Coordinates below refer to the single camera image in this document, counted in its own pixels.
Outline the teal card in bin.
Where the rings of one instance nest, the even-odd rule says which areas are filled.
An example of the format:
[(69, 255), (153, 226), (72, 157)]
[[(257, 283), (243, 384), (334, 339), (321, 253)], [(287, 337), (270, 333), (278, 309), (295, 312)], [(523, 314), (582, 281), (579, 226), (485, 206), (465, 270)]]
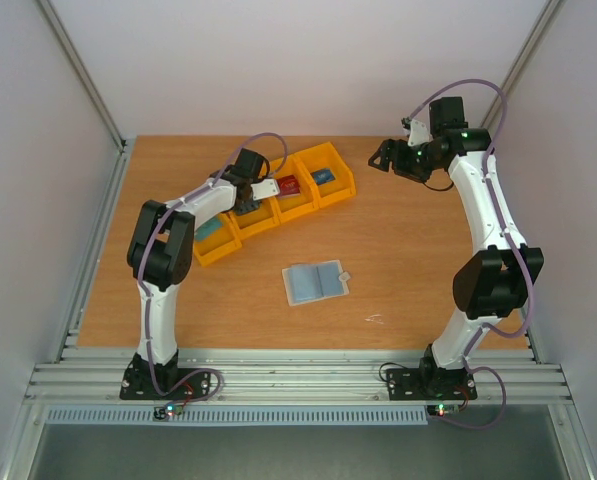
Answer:
[(222, 221), (217, 217), (213, 217), (206, 221), (204, 224), (200, 225), (194, 234), (194, 240), (196, 242), (202, 242), (209, 236), (213, 235), (215, 232), (220, 230), (223, 227)]

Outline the right small circuit board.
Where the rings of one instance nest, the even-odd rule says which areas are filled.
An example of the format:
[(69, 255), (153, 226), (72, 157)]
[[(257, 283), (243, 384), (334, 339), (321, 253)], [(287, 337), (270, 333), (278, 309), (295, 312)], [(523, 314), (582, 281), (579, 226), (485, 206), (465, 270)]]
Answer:
[(432, 417), (447, 417), (461, 413), (465, 408), (465, 405), (440, 403), (436, 405), (428, 405), (427, 413)]

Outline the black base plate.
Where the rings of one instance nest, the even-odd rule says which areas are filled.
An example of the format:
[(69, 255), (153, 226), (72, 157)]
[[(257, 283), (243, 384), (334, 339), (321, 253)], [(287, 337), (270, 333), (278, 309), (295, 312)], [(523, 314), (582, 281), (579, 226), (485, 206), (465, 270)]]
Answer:
[(465, 369), (391, 368), (386, 371), (389, 399), (402, 400), (476, 400), (474, 378)]
[(155, 369), (154, 374), (159, 389), (165, 392), (160, 395), (154, 383), (150, 370), (126, 369), (121, 381), (119, 398), (121, 400), (160, 400), (183, 401), (187, 398), (199, 399), (210, 392), (211, 378), (209, 373), (198, 373), (189, 377), (184, 384), (177, 388), (174, 386), (187, 374), (194, 373), (195, 369), (176, 368), (173, 370)]

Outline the left small circuit board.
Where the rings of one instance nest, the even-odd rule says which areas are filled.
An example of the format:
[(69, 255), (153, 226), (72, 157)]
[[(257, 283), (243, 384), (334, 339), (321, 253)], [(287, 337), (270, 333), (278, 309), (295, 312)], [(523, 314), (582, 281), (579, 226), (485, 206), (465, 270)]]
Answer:
[(163, 407), (155, 407), (153, 411), (153, 419), (156, 421), (168, 421), (174, 417), (180, 416), (184, 413), (182, 405), (166, 405)]

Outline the aluminium rail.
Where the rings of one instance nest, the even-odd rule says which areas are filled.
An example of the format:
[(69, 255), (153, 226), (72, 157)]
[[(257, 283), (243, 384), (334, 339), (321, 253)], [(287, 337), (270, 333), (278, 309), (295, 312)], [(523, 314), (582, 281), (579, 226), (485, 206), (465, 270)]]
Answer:
[(134, 139), (127, 140), (122, 151), (114, 160), (110, 178), (103, 190), (102, 200), (94, 217), (84, 256), (79, 262), (76, 282), (69, 296), (65, 315), (61, 320), (59, 333), (52, 346), (50, 363), (61, 361), (70, 332), (80, 331), (134, 145)]
[[(67, 347), (55, 363), (33, 368), (27, 401), (115, 403), (132, 352), (120, 348)], [(220, 371), (225, 385), (214, 404), (384, 404), (386, 387), (378, 368), (385, 362), (417, 365), (416, 350), (183, 349), (185, 367)], [(540, 363), (534, 353), (484, 350), (472, 355), (472, 367), (491, 367), (475, 376), (480, 405), (505, 399), (511, 405), (569, 404), (572, 394), (562, 368)]]
[(489, 148), (483, 153), (482, 157), (482, 174), (483, 182), (489, 192), (492, 208), (495, 212), (496, 218), (499, 223), (501, 236), (507, 241), (507, 244), (516, 259), (518, 270), (522, 274), (523, 282), (525, 285), (525, 291), (527, 293), (527, 299), (524, 304), (527, 306), (527, 311), (524, 316), (522, 325), (514, 332), (505, 332), (500, 330), (493, 324), (484, 323), (483, 327), (489, 331), (496, 333), (502, 338), (513, 339), (523, 336), (527, 333), (534, 320), (535, 313), (535, 290), (534, 280), (531, 277), (527, 260), (529, 255), (525, 254), (522, 256), (521, 250), (516, 245), (512, 236), (512, 220), (513, 217), (508, 211), (504, 194), (502, 193), (502, 187), (500, 186), (497, 170), (496, 170), (496, 158), (493, 154), (494, 147), (490, 145)]

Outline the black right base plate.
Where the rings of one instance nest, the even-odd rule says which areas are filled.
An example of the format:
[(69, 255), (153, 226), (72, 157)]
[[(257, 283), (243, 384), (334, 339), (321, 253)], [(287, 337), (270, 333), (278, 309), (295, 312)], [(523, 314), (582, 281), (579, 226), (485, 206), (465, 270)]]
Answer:
[(476, 400), (474, 378), (465, 369), (391, 368), (386, 371), (389, 399), (402, 400)]

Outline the yellow plastic bin row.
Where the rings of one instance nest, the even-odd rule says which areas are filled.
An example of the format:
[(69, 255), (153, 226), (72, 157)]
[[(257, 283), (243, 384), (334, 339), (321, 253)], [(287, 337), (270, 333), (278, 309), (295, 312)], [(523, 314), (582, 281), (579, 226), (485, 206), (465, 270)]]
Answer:
[[(353, 172), (330, 142), (291, 154), (286, 162), (274, 160), (271, 167), (277, 172), (276, 180), (294, 175), (300, 183), (301, 193), (293, 197), (264, 199), (257, 211), (247, 215), (236, 216), (232, 211), (216, 215), (223, 227), (202, 242), (194, 240), (193, 254), (200, 266), (207, 267), (236, 252), (245, 240), (255, 235), (356, 195)], [(311, 173), (323, 168), (330, 169), (336, 180), (317, 185)]]

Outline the aluminium frame post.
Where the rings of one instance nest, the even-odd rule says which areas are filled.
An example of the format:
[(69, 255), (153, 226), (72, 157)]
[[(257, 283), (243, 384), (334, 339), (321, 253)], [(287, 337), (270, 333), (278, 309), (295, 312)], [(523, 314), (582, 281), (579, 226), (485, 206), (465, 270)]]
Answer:
[(81, 55), (79, 54), (74, 42), (71, 39), (60, 15), (50, 0), (35, 0), (35, 5), (38, 7), (44, 20), (47, 22), (52, 35), (58, 43), (61, 51), (65, 55), (69, 65), (74, 71), (85, 95), (91, 102), (98, 117), (103, 123), (109, 137), (116, 148), (123, 152), (127, 144), (126, 139), (120, 132), (115, 120), (113, 119), (110, 110), (102, 98), (93, 78), (91, 77)]
[(480, 122), (482, 128), (490, 131), (492, 140), (496, 142), (496, 135), (502, 132), (505, 124), (504, 117), (508, 106), (500, 98), (504, 95), (507, 102), (518, 87), (520, 80), (528, 69), (539, 47), (546, 39), (551, 27), (565, 5), (563, 0), (545, 1), (536, 17), (529, 33), (526, 35), (519, 51), (509, 66), (503, 81), (496, 87), (485, 85), (493, 93), (489, 106)]

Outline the left side aluminium rail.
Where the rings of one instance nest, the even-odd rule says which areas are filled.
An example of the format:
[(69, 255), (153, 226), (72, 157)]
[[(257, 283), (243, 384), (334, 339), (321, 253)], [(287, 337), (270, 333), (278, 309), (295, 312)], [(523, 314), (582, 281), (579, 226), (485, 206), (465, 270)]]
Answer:
[(122, 151), (114, 160), (110, 178), (103, 190), (102, 200), (94, 217), (84, 256), (79, 262), (76, 282), (69, 296), (65, 315), (61, 320), (59, 333), (52, 346), (50, 363), (61, 361), (70, 332), (80, 331), (134, 145), (134, 139), (127, 140)]

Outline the small circuit board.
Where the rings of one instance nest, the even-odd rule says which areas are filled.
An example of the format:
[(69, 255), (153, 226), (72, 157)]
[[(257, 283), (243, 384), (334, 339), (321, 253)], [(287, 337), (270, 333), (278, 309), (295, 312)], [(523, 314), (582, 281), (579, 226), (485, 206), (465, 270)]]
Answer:
[(163, 407), (155, 407), (153, 411), (153, 419), (156, 421), (168, 421), (174, 417), (180, 416), (184, 413), (182, 405), (166, 405)]
[(436, 405), (428, 405), (427, 413), (432, 417), (447, 417), (461, 413), (465, 408), (465, 405), (440, 403)]

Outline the left rear aluminium frame post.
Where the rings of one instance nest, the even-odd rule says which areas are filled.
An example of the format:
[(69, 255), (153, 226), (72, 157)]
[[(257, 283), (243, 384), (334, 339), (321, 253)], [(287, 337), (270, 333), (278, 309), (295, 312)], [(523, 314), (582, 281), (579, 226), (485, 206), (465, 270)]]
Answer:
[(44, 20), (47, 22), (52, 35), (58, 43), (61, 51), (65, 55), (69, 65), (74, 71), (85, 95), (91, 102), (98, 117), (103, 123), (109, 137), (116, 148), (123, 152), (127, 144), (126, 139), (120, 132), (115, 120), (113, 119), (110, 110), (102, 98), (93, 78), (91, 77), (81, 55), (79, 54), (74, 42), (71, 39), (60, 15), (50, 0), (35, 0), (35, 5), (38, 7)]

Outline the right side aluminium rail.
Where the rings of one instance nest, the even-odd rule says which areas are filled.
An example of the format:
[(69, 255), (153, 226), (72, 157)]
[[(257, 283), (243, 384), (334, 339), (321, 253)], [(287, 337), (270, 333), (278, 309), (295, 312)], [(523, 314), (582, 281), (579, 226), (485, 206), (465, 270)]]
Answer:
[(512, 236), (512, 220), (513, 217), (508, 211), (504, 194), (502, 193), (502, 187), (500, 186), (497, 170), (496, 170), (496, 158), (493, 154), (494, 147), (490, 145), (489, 148), (483, 153), (482, 157), (482, 174), (483, 182), (489, 192), (492, 208), (495, 212), (496, 218), (499, 223), (501, 236), (507, 241), (507, 244), (516, 259), (518, 270), (522, 274), (523, 282), (525, 285), (525, 291), (527, 293), (527, 299), (524, 304), (527, 306), (527, 311), (524, 316), (522, 325), (514, 332), (505, 332), (500, 330), (493, 324), (484, 323), (483, 327), (489, 331), (496, 333), (502, 338), (513, 339), (523, 336), (527, 333), (534, 320), (535, 313), (535, 290), (534, 280), (531, 277), (527, 260), (529, 255), (525, 254), (522, 256), (521, 250), (516, 245)]

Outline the blue card in bin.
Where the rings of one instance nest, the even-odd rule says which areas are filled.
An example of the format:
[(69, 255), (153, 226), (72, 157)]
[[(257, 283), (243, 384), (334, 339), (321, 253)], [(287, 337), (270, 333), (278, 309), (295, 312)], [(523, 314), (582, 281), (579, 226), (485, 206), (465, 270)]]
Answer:
[(324, 185), (336, 180), (332, 171), (328, 168), (319, 169), (311, 173), (314, 182), (317, 185)]

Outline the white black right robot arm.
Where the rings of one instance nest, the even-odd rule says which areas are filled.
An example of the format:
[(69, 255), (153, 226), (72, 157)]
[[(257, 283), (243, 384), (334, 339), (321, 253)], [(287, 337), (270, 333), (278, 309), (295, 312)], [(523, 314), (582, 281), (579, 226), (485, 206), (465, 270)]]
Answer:
[(392, 400), (442, 402), (477, 397), (469, 357), (498, 323), (523, 307), (543, 265), (514, 224), (496, 171), (487, 130), (469, 127), (463, 101), (442, 97), (429, 104), (428, 127), (403, 122), (407, 140), (388, 139), (369, 166), (425, 184), (445, 171), (459, 193), (472, 239), (472, 257), (455, 274), (455, 310), (443, 333), (415, 368), (388, 363), (380, 373)]

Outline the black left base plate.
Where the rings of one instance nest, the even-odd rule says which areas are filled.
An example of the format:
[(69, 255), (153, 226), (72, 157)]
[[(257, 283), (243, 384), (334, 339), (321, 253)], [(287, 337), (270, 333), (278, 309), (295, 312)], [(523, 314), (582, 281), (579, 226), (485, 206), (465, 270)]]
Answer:
[(121, 400), (160, 400), (183, 401), (187, 398), (199, 399), (210, 392), (211, 378), (209, 373), (198, 373), (189, 377), (184, 384), (177, 388), (174, 386), (187, 374), (194, 373), (195, 369), (176, 368), (173, 370), (155, 369), (154, 374), (159, 389), (165, 392), (160, 395), (154, 383), (150, 370), (126, 369), (121, 381), (119, 398)]

